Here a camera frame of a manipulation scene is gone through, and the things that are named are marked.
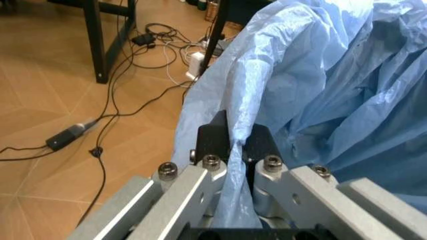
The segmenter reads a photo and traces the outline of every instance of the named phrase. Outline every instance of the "white power adapter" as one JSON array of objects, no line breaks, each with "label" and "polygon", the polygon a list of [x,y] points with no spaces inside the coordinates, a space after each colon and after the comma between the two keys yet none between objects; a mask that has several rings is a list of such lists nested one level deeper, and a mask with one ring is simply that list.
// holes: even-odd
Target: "white power adapter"
[{"label": "white power adapter", "polygon": [[196,78],[198,78],[203,59],[205,59],[205,55],[199,51],[191,55],[190,66],[188,67],[188,71],[185,73],[187,78],[197,81]]}]

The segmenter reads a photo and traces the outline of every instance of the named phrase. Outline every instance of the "power cord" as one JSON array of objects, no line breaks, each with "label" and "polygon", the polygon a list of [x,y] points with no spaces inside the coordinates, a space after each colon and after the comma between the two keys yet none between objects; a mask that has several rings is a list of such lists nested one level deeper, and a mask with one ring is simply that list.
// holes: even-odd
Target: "power cord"
[{"label": "power cord", "polygon": [[[162,26],[168,29],[167,32],[153,32],[150,30],[150,27],[153,26]],[[95,197],[93,198],[93,200],[91,201],[89,207],[86,209],[86,211],[84,212],[84,214],[81,216],[80,220],[78,221],[78,224],[81,224],[81,222],[83,222],[85,220],[85,218],[87,217],[87,215],[89,214],[90,210],[93,208],[93,206],[95,205],[96,201],[98,200],[99,196],[101,195],[105,184],[106,184],[106,178],[107,178],[107,174],[106,174],[106,169],[103,163],[103,160],[101,158],[102,152],[103,152],[103,148],[101,147],[101,141],[102,141],[102,135],[104,134],[105,130],[108,128],[108,126],[110,126],[110,124],[113,122],[114,119],[118,118],[118,117],[128,117],[128,116],[133,116],[137,113],[139,113],[140,111],[142,111],[146,106],[148,106],[149,104],[157,101],[158,99],[160,99],[161,97],[163,97],[168,91],[175,89],[175,88],[180,88],[180,87],[187,87],[186,91],[184,92],[184,94],[187,92],[188,87],[190,87],[194,81],[184,81],[184,82],[176,82],[173,80],[173,78],[170,76],[169,74],[169,65],[172,64],[178,57],[177,53],[175,52],[174,48],[179,49],[179,54],[181,57],[181,60],[184,64],[188,65],[187,62],[184,61],[184,57],[182,55],[182,51],[181,49],[187,48],[188,46],[197,46],[198,43],[194,43],[191,42],[187,37],[185,37],[179,30],[165,25],[165,24],[161,24],[161,23],[150,23],[147,24],[145,26],[145,29],[148,33],[153,34],[156,39],[160,40],[161,42],[163,42],[164,44],[159,44],[158,46],[163,46],[163,53],[166,56],[166,64],[160,65],[160,66],[141,66],[138,65],[136,63],[134,63],[134,57],[137,55],[141,55],[141,54],[145,54],[148,51],[148,46],[144,46],[141,47],[137,50],[134,50],[134,46],[131,43],[131,40],[129,39],[129,36],[127,36],[127,41],[129,42],[129,48],[131,50],[131,54],[129,56],[127,56],[125,54],[125,51],[123,49],[123,47],[121,48],[121,51],[123,53],[123,55],[125,56],[125,59],[120,62],[117,67],[113,70],[111,77],[110,77],[110,81],[108,82],[108,87],[107,87],[107,98],[106,98],[106,102],[105,102],[105,106],[101,112],[101,114],[99,115],[98,118],[96,118],[95,120],[86,123],[86,124],[75,124],[69,128],[67,128],[66,130],[58,133],[57,135],[49,138],[48,140],[46,140],[46,144],[43,146],[38,146],[38,147],[25,147],[25,148],[16,148],[16,147],[11,147],[11,146],[7,146],[5,148],[3,148],[0,151],[0,154],[7,151],[7,150],[14,150],[14,151],[26,151],[26,150],[39,150],[39,149],[45,149],[45,148],[50,148],[52,149],[52,151],[47,152],[47,153],[43,153],[40,155],[36,155],[36,156],[29,156],[29,157],[21,157],[21,158],[4,158],[4,159],[0,159],[0,162],[5,162],[5,161],[22,161],[22,160],[32,160],[32,159],[37,159],[37,158],[41,158],[41,157],[45,157],[48,155],[51,155],[53,153],[55,153],[56,151],[64,148],[65,146],[69,145],[70,143],[72,143],[75,139],[77,139],[78,137],[80,137],[87,129],[89,129],[90,127],[92,127],[93,125],[97,124],[100,120],[104,119],[104,118],[110,118],[108,120],[108,122],[103,126],[103,128],[101,129],[101,131],[99,132],[97,138],[96,138],[96,145],[95,148],[93,148],[92,150],[90,150],[89,152],[95,157],[97,158],[99,165],[101,167],[102,170],[102,183],[101,186],[99,187],[99,190],[97,191]],[[119,15],[117,15],[117,34],[119,34]],[[174,44],[171,44],[172,42],[183,42],[185,45],[183,46],[177,46]],[[166,48],[169,48],[173,51],[174,53],[174,58],[169,61],[169,57],[166,54]],[[118,74],[118,76],[116,78],[114,78],[114,76],[116,75],[118,69],[123,66],[123,64],[125,62],[129,61],[129,65],[127,65],[125,67],[125,69]],[[166,72],[167,75],[169,76],[169,78],[171,79],[171,81],[174,82],[174,86],[168,87],[166,88],[160,95],[148,100],[147,102],[145,102],[143,105],[141,105],[141,107],[139,107],[138,109],[136,109],[133,112],[129,112],[129,113],[120,113],[120,109],[116,103],[115,100],[115,85],[118,81],[118,79],[131,67],[131,66],[136,66],[139,68],[146,68],[146,69],[158,69],[158,68],[164,68],[166,67]],[[110,102],[110,99],[112,100],[112,103],[114,105],[115,108],[115,113],[114,114],[106,114],[107,112],[107,108]]]}]

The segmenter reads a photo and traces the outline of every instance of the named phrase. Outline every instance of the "black table leg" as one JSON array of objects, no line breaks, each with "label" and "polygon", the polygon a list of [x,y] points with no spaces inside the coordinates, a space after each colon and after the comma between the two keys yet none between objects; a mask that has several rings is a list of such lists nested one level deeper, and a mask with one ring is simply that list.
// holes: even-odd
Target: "black table leg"
[{"label": "black table leg", "polygon": [[[106,2],[98,2],[98,0],[47,1],[55,4],[83,8],[96,82],[101,84],[108,83],[109,72],[123,44],[128,40],[129,32],[135,27],[135,0],[127,0],[127,7]],[[124,25],[107,51],[104,49],[100,12],[127,17]]]},{"label": "black table leg", "polygon": [[89,36],[90,51],[92,52],[96,81],[98,83],[107,83],[107,59],[104,51],[103,29],[101,27],[98,0],[84,0],[83,11],[86,20],[87,35]]}]

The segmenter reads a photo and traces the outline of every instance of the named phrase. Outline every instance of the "plastic bag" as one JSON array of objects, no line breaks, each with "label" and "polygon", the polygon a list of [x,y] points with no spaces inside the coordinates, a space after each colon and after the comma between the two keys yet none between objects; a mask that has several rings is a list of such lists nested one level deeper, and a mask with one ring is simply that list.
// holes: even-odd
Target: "plastic bag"
[{"label": "plastic bag", "polygon": [[172,161],[226,110],[232,150],[212,227],[261,227],[242,163],[252,126],[285,164],[368,177],[427,208],[427,11],[420,0],[278,0],[257,12],[190,89]]}]

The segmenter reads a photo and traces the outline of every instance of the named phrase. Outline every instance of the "hex bolt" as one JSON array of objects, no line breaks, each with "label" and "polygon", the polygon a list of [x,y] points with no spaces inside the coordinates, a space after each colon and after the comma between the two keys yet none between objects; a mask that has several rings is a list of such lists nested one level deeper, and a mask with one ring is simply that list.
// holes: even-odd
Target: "hex bolt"
[{"label": "hex bolt", "polygon": [[325,166],[321,166],[321,165],[314,165],[312,167],[313,171],[315,173],[317,173],[319,176],[321,176],[322,178],[328,178],[331,176],[331,172],[329,171],[329,169]]},{"label": "hex bolt", "polygon": [[217,155],[208,154],[202,159],[202,167],[210,172],[220,169],[221,159]]},{"label": "hex bolt", "polygon": [[268,172],[279,172],[282,169],[282,164],[282,159],[277,155],[267,155],[264,158],[264,169]]},{"label": "hex bolt", "polygon": [[195,149],[190,150],[190,163],[192,165],[196,165],[196,150]]},{"label": "hex bolt", "polygon": [[175,163],[167,161],[158,166],[158,178],[162,181],[172,181],[178,176],[178,167]]}]

